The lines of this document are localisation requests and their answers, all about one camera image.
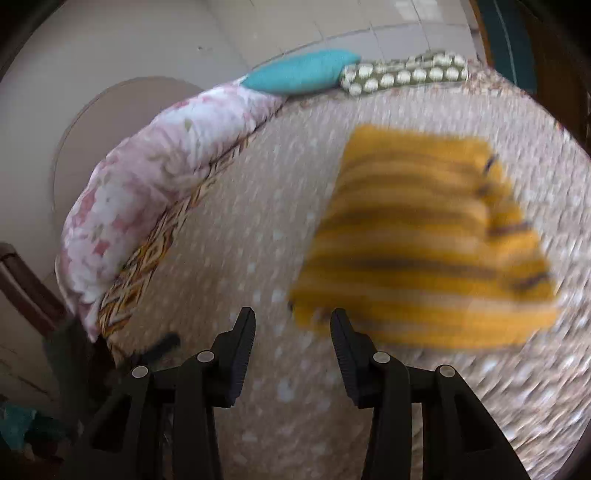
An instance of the pink floral blanket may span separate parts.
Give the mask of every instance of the pink floral blanket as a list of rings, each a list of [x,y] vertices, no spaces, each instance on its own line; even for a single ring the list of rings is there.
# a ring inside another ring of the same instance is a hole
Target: pink floral blanket
[[[123,140],[95,167],[68,214],[56,276],[68,308],[80,316],[92,341],[98,338],[104,293],[158,217],[190,195],[212,162],[285,101],[240,81],[173,105]]]

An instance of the pillow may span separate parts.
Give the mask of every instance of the pillow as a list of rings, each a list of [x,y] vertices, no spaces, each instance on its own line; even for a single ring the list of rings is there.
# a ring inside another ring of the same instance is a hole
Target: pillow
[[[278,95],[318,92],[337,86],[343,67],[360,59],[346,50],[322,50],[290,57],[255,70],[242,86]]]
[[[466,59],[446,51],[429,51],[406,60],[347,65],[340,85],[353,96],[405,85],[463,82],[468,78]]]

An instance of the bedsheet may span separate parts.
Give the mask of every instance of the bedsheet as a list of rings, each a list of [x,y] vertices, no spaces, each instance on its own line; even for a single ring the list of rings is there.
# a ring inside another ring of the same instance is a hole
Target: bedsheet
[[[286,294],[332,193],[357,124],[482,137],[541,235],[561,315],[525,345],[436,350],[378,345],[413,367],[457,368],[533,480],[550,479],[591,418],[591,164],[543,108],[492,70],[461,88],[404,89],[351,99],[329,92],[288,102],[191,210],[124,328],[129,353],[173,330],[180,363],[256,312],[241,397],[216,412],[225,478],[358,479],[371,412],[347,398],[330,338],[297,328]],[[413,410],[413,478],[422,426]]]

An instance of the teal pillow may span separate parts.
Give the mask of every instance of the teal pillow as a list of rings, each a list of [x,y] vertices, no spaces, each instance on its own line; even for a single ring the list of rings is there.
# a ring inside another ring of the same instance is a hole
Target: teal pillow
[[[361,57],[346,50],[321,50],[264,65],[242,86],[276,95],[298,95],[335,87],[341,70]]]

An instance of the rolled blanket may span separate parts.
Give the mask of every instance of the rolled blanket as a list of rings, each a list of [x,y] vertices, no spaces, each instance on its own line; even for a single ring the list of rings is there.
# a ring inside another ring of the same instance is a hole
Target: rolled blanket
[[[92,341],[104,293],[160,215],[191,195],[211,164],[285,101],[241,80],[173,105],[123,140],[96,166],[68,214],[56,276]]]
[[[290,294],[299,325],[336,307],[376,340],[525,342],[556,318],[548,264],[488,144],[363,125]]]

